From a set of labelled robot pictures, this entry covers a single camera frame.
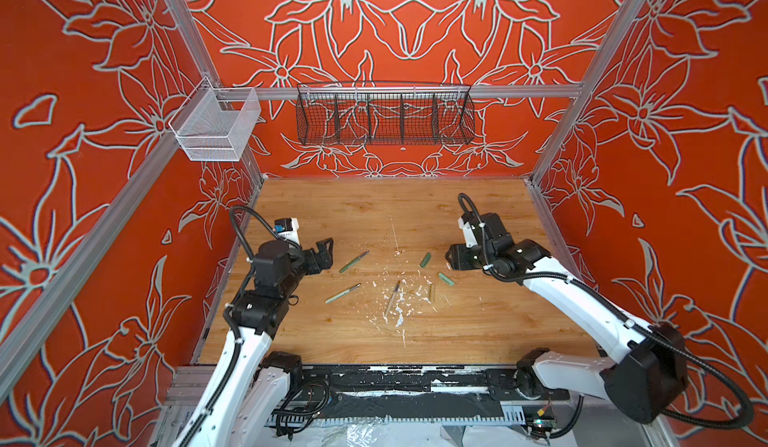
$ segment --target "metal rail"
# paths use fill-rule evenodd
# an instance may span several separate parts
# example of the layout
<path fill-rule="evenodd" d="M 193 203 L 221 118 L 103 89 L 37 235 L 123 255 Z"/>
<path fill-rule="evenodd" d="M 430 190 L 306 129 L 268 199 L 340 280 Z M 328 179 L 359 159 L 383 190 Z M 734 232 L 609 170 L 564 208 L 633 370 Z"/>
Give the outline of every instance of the metal rail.
<path fill-rule="evenodd" d="M 598 87 L 600 79 L 603 77 L 610 60 L 616 54 L 619 45 L 627 36 L 632 22 L 638 16 L 640 7 L 643 6 L 646 0 L 624 0 L 616 13 L 616 19 L 610 25 L 608 32 L 605 35 L 598 52 L 594 55 L 592 62 L 587 69 L 587 73 L 584 75 L 584 80 L 581 82 L 581 92 L 565 111 L 562 119 L 558 125 L 554 128 L 554 132 L 550 137 L 547 148 L 544 153 L 538 158 L 538 162 L 534 166 L 531 174 L 533 183 L 537 185 L 542 184 L 544 174 L 549 170 L 549 166 L 554 161 L 554 156 L 560 151 L 560 146 L 565 142 L 565 137 L 568 136 L 568 132 L 571 131 L 573 125 L 581 115 L 581 111 L 587 106 L 590 101 L 594 90 Z"/>
<path fill-rule="evenodd" d="M 330 93 L 358 92 L 360 94 L 369 93 L 391 93 L 402 92 L 404 87 L 327 87 L 322 91 Z M 295 87 L 256 87 L 256 95 L 259 100 L 296 100 L 298 90 Z M 425 87 L 419 87 L 418 91 L 446 91 L 425 90 Z M 473 99 L 488 98 L 541 98 L 541 97 L 577 97 L 581 94 L 581 84 L 569 85 L 473 85 Z M 248 97 L 250 87 L 232 87 L 216 90 L 216 98 L 225 102 L 242 102 Z"/>
<path fill-rule="evenodd" d="M 0 403 L 13 389 L 40 348 L 98 267 L 134 211 L 154 185 L 179 145 L 170 132 L 158 144 L 99 218 L 56 277 L 0 344 Z"/>

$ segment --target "wire mesh basket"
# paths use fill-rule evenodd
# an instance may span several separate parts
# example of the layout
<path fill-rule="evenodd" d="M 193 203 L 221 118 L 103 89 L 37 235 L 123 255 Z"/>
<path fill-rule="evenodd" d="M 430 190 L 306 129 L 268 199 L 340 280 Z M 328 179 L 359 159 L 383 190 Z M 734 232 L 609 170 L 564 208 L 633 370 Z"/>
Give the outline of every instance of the wire mesh basket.
<path fill-rule="evenodd" d="M 299 84 L 296 130 L 304 145 L 469 144 L 468 85 L 402 82 Z"/>
<path fill-rule="evenodd" d="M 225 89 L 213 88 L 204 78 L 169 122 L 190 160 L 239 160 L 259 120 L 261 104 L 253 88 L 240 110 L 226 100 L 219 100 L 218 90 Z"/>

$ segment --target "scratch on table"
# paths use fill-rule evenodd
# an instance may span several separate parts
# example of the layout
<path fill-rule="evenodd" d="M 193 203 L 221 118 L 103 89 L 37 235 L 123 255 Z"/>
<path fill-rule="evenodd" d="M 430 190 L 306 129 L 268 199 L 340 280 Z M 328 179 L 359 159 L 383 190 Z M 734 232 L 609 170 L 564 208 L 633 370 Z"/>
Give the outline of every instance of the scratch on table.
<path fill-rule="evenodd" d="M 395 237 L 395 255 L 400 255 L 400 247 L 397 244 L 397 232 L 395 231 L 395 221 L 389 216 L 389 222 L 392 223 L 392 235 Z"/>

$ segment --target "basket divider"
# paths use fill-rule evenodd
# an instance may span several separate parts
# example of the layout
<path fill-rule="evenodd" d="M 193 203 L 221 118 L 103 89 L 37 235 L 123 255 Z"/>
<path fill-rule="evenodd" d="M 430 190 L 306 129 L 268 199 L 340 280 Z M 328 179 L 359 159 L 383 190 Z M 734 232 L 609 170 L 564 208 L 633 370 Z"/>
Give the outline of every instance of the basket divider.
<path fill-rule="evenodd" d="M 400 94 L 400 141 L 406 142 L 406 104 L 402 101 L 402 94 Z"/>
<path fill-rule="evenodd" d="M 333 126 L 336 129 L 336 143 L 341 144 L 341 119 L 339 115 L 339 95 L 333 95 Z"/>
<path fill-rule="evenodd" d="M 366 114 L 368 116 L 368 142 L 373 140 L 373 123 L 371 122 L 371 95 L 366 94 Z"/>
<path fill-rule="evenodd" d="M 432 94 L 432 136 L 435 137 L 435 142 L 440 141 L 440 130 L 438 129 L 439 116 L 437 112 L 437 95 Z"/>
<path fill-rule="evenodd" d="M 462 105 L 462 112 L 458 115 L 458 129 L 462 132 L 462 136 L 464 137 L 464 140 L 467 140 L 466 135 L 464 135 L 464 126 L 466 126 L 466 122 L 464 121 L 464 111 L 467 110 L 467 99 L 469 98 L 469 90 L 466 91 L 464 94 L 464 104 Z"/>
<path fill-rule="evenodd" d="M 306 145 L 306 138 L 310 133 L 310 119 L 306 117 L 306 110 L 304 109 L 304 99 L 306 95 L 301 93 L 299 87 L 296 89 L 299 91 L 299 108 L 301 110 L 301 115 L 304 117 L 304 128 L 302 128 L 303 135 L 299 135 L 299 141 L 302 145 Z"/>

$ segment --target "flower pattern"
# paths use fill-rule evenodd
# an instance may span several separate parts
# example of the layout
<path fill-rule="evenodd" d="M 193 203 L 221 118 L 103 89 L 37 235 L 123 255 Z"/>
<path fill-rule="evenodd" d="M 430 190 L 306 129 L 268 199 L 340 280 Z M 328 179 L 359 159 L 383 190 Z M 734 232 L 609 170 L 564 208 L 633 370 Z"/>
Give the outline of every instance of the flower pattern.
<path fill-rule="evenodd" d="M 768 65 L 754 42 L 766 21 L 758 2 L 648 0 L 542 185 L 571 254 L 589 265 L 601 292 L 674 325 L 692 353 L 754 403 L 755 419 L 741 432 L 672 422 L 682 445 L 768 442 Z M 576 170 L 581 180 L 633 215 L 602 209 L 584 231 L 591 209 L 574 199 L 570 166 L 586 166 Z M 708 265 L 716 265 L 716 283 Z M 688 375 L 673 409 L 736 415 L 735 399 L 711 375 L 692 365 Z"/>
<path fill-rule="evenodd" d="M 202 164 L 203 174 L 200 177 L 200 192 L 205 200 L 195 203 L 179 219 L 179 232 L 189 222 L 203 219 L 205 240 L 211 249 L 214 248 L 211 235 L 219 209 L 228 210 L 233 205 L 247 204 L 250 194 L 253 192 L 253 187 L 244 168 L 238 168 L 234 164 L 229 166 L 223 164 L 223 162 L 205 162 Z M 236 189 L 234 194 L 230 193 L 230 188 L 233 187 Z"/>
<path fill-rule="evenodd" d="M 570 1 L 575 0 L 259 0 L 250 4 L 254 10 L 248 22 L 240 21 L 241 0 L 187 0 L 187 6 L 228 85 L 362 84 L 376 78 L 552 85 L 581 80 L 617 7 L 606 0 L 595 15 L 582 18 L 571 13 Z M 496 120 L 504 117 L 498 105 L 522 103 L 530 106 L 535 120 L 522 109 L 510 110 L 505 124 L 512 129 L 485 120 L 486 107 L 492 107 Z M 340 159 L 338 170 L 332 170 L 336 163 L 294 163 L 296 124 L 284 100 L 269 101 L 267 125 L 256 129 L 251 146 L 254 153 L 270 154 L 260 160 L 273 176 L 432 175 L 437 170 L 443 175 L 484 170 L 486 175 L 521 175 L 532 170 L 540 154 L 536 147 L 554 129 L 555 123 L 544 118 L 556 103 L 543 97 L 476 101 L 476 120 L 482 124 L 477 130 L 482 132 L 468 149 L 481 159 L 469 164 L 468 149 L 456 146 L 337 152 L 337 159 L 349 160 Z M 342 127 L 355 130 L 356 114 L 354 109 L 342 112 Z M 540 143 L 528 152 L 529 141 Z M 513 146 L 517 150 L 510 153 Z M 381 170 L 369 170 L 376 162 L 368 154 L 381 161 Z M 416 168 L 435 159 L 437 170 Z"/>
<path fill-rule="evenodd" d="M 8 406 L 23 435 L 2 439 L 2 444 L 61 445 L 68 439 L 92 445 L 113 436 L 127 442 L 139 437 L 153 422 L 152 413 L 162 406 L 158 396 L 161 385 L 168 385 L 174 368 L 168 365 L 158 343 L 180 305 L 190 296 L 164 299 L 163 269 L 167 257 L 155 264 L 145 302 L 144 315 L 120 322 L 110 336 L 89 344 L 88 334 L 80 323 L 63 322 L 67 343 L 72 348 L 78 340 L 82 349 L 66 365 L 56 369 L 49 360 L 55 349 L 42 348 L 40 359 L 45 371 L 45 390 L 33 399 L 19 389 L 9 396 Z M 72 308 L 73 317 L 76 308 Z M 110 416 L 107 423 L 90 433 L 78 431 L 83 413 L 98 404 L 98 397 L 108 395 Z"/>
<path fill-rule="evenodd" d="M 0 181 L 2 341 L 57 288 L 199 77 L 163 0 L 0 2 L 8 25 L 24 25 L 9 27 L 2 46 L 4 71 L 18 79 L 0 106 L 0 136 L 13 151 L 3 158 L 13 175 Z M 199 200 L 200 165 L 178 152 L 158 172 L 4 402 L 0 445 L 147 443 L 174 369 L 193 351 L 179 336 L 194 339 L 204 325 L 188 306 L 204 300 L 200 279 L 234 241 L 215 211 L 206 211 L 205 228 L 170 235 Z M 224 169 L 217 186 L 202 176 L 216 210 L 249 201 L 253 190 L 244 165 Z M 200 250 L 206 241 L 210 251 Z"/>

